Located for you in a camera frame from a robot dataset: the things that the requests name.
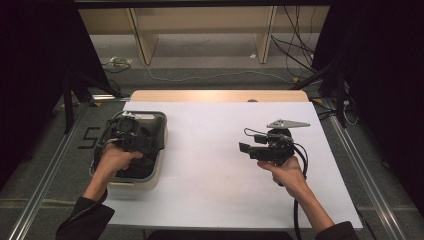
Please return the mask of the beige basket with grey rim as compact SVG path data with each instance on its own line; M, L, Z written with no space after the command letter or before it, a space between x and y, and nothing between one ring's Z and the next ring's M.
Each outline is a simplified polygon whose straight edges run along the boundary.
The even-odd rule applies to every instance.
M168 128L167 128L167 116L160 111L135 111L135 110L127 110L131 113L137 113L137 114L152 114L155 117L157 116L163 116L166 119L166 127L165 127L165 135L164 135L164 143L166 144L167 142L167 137L168 137ZM92 163L90 166L90 174L93 174L100 162L103 150L105 149L106 145L108 143L113 143L115 145L114 142L112 142L111 140L107 139L107 128L108 128L108 121L106 122L106 127L104 132L102 133L98 144L95 146L94 148L94 153L93 153L93 158L92 158ZM153 170L153 173L146 179L132 179L132 178L120 178L117 176L114 179L112 179L110 181L110 186L114 187L114 188L138 188L138 189L143 189L143 190L151 190L153 189L159 180L159 175L160 175L160 171L161 171L161 167L162 167L162 162L163 162L163 155L164 155L164 149L159 151L159 154L156 158L156 164Z

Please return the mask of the black curtain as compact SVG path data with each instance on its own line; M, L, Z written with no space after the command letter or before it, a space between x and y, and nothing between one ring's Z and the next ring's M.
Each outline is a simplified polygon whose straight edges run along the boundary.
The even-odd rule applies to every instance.
M424 216L424 0L330 0L313 67L342 41L342 64L360 120Z
M109 85L74 0L0 0L0 190L68 85Z

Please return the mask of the aluminium floor rail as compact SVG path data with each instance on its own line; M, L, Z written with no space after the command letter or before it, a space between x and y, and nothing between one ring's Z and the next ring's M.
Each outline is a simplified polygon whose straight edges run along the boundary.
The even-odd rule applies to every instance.
M370 202L373 205L374 211L377 213L388 237L390 240L406 240L399 220L391 210L388 202L382 195L376 181L367 168L362 156L359 154L351 136L345 128L339 123L336 115L329 117L333 128L335 129L350 162L356 171L356 174L363 185Z
M53 157L51 158L47 169L45 170L40 182L38 183L31 198L27 201L25 208L21 212L8 240L25 240L25 237L39 211L42 201L47 194L64 158L69 149L69 146L74 138L75 132L79 123L88 110L87 103L80 104L76 108L76 117L74 124L69 131L62 137L59 146L57 147Z

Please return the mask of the person's left hand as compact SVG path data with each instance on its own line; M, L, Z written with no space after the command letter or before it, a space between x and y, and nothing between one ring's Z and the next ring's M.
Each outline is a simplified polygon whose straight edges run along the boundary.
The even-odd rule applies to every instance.
M106 145L100 162L95 170L93 179L100 182L109 182L117 172L126 170L135 158L142 158L138 151L123 151L112 143Z

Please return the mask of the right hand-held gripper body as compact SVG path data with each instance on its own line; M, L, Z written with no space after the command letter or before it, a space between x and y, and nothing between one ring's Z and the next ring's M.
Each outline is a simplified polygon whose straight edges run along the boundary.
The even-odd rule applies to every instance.
M283 165L295 153L298 153L304 165L308 164L308 155L305 148L295 143L290 128L309 127L309 123L297 122L291 120L278 119L267 125L268 132L260 132L249 129L250 136L254 140L254 135L266 135L268 143L265 147L251 146L248 153L251 159L259 161L272 161L277 166Z

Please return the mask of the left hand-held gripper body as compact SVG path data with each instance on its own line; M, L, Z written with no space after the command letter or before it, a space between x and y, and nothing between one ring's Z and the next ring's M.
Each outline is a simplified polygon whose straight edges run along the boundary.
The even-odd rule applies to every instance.
M152 114L120 112L108 121L107 139L124 151L152 154L158 150L156 124Z

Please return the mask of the black overhead frame beam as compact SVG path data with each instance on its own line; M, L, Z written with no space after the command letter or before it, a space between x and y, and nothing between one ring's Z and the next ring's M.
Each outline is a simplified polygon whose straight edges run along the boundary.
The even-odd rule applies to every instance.
M330 6L334 0L73 0L82 9L245 7L245 6Z

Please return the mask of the dark grey skirt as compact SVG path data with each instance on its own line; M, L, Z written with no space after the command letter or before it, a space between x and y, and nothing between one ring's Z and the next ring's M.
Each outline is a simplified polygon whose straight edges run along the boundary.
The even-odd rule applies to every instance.
M166 127L166 119L163 116L155 117L157 119L157 142L158 150L152 154L143 154L142 158L135 158L131 161L129 167L126 170L120 170L117 174L120 178L132 178L132 179L146 179L154 170L156 164L156 158L160 150L164 149L164 135Z

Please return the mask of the person's right hand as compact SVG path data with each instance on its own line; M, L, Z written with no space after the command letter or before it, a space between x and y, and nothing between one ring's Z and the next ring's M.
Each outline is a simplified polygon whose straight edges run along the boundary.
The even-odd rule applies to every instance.
M310 192L298 159L295 156L290 157L281 166L277 166L270 161L258 161L257 165L264 170L270 171L274 182L283 185L295 199L303 199Z

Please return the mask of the black tripod stand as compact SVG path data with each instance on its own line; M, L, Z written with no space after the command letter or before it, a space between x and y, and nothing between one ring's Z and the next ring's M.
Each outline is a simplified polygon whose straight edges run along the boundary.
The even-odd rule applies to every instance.
M125 94L121 93L118 90L114 90L110 86L108 81L106 81L105 83L101 83L100 81L97 81L86 74L78 72L66 74L64 80L62 81L62 93L65 107L66 123L66 127L64 130L65 134L70 132L71 128L75 123L72 95L75 95L77 99L82 103L91 103L94 101L94 96L89 91L90 86L94 86L95 88L98 88L103 92L112 95L115 98L125 97Z
M343 109L346 93L344 90L345 75L343 70L337 62L332 61L305 81L296 84L292 87L292 90L301 90L317 80L322 81L318 90L321 97L329 98L330 96L334 96L336 98L336 118L339 124L345 128L346 120L344 118Z

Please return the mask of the beige wooden shelf unit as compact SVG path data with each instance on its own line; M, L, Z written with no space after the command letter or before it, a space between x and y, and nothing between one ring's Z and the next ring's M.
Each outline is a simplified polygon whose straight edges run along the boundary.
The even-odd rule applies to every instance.
M289 33L294 25L301 33L319 33L327 6L181 7L81 9L91 35L133 35L138 54L150 64L161 34L235 34L254 37L259 62L268 58L271 35Z

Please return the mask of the person's dark lap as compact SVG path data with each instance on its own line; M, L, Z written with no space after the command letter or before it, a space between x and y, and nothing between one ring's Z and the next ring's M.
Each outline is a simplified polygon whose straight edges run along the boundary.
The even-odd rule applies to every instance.
M158 230L147 240L293 240L286 232Z

